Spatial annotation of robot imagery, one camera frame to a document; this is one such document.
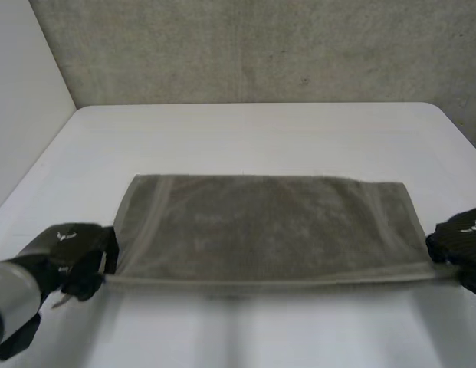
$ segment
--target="concrete wall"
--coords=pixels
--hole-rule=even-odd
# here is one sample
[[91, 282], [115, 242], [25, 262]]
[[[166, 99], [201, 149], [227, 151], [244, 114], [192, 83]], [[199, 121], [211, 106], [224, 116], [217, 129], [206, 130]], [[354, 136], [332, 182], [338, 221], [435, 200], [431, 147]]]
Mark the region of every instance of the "concrete wall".
[[476, 0], [30, 0], [78, 107], [425, 101], [476, 145]]
[[0, 205], [74, 111], [28, 0], [0, 0]]

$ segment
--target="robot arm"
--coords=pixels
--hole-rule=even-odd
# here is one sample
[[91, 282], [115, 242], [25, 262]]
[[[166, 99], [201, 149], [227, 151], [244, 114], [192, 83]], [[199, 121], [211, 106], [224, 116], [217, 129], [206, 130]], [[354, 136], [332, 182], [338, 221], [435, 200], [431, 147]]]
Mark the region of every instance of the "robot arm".
[[117, 258], [113, 228], [63, 224], [42, 232], [17, 257], [1, 261], [0, 360], [30, 346], [41, 321], [38, 311], [50, 293], [90, 299], [103, 274], [115, 272]]

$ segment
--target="white wall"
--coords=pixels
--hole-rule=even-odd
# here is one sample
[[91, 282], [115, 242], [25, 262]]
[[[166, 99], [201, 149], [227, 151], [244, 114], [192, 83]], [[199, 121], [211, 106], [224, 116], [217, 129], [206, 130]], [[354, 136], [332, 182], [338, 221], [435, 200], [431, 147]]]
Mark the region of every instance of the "white wall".
[[0, 205], [74, 111], [28, 0], [0, 0]]

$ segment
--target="towel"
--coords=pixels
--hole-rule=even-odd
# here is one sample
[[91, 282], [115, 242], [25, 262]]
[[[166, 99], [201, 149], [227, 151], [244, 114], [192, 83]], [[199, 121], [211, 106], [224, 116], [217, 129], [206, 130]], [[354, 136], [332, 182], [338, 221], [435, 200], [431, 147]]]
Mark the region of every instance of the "towel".
[[136, 176], [111, 285], [225, 294], [445, 278], [406, 187], [326, 176]]

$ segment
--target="table surface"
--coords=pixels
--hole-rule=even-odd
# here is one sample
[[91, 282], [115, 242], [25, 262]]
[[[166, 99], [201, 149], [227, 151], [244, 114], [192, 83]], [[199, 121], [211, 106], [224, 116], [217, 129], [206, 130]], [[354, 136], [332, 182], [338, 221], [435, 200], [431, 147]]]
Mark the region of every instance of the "table surface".
[[[476, 207], [476, 149], [426, 103], [86, 107], [0, 208], [0, 259], [60, 222], [111, 225], [137, 173], [404, 182], [426, 233]], [[42, 308], [2, 366], [476, 366], [476, 297], [455, 286], [219, 300], [100, 291]]]

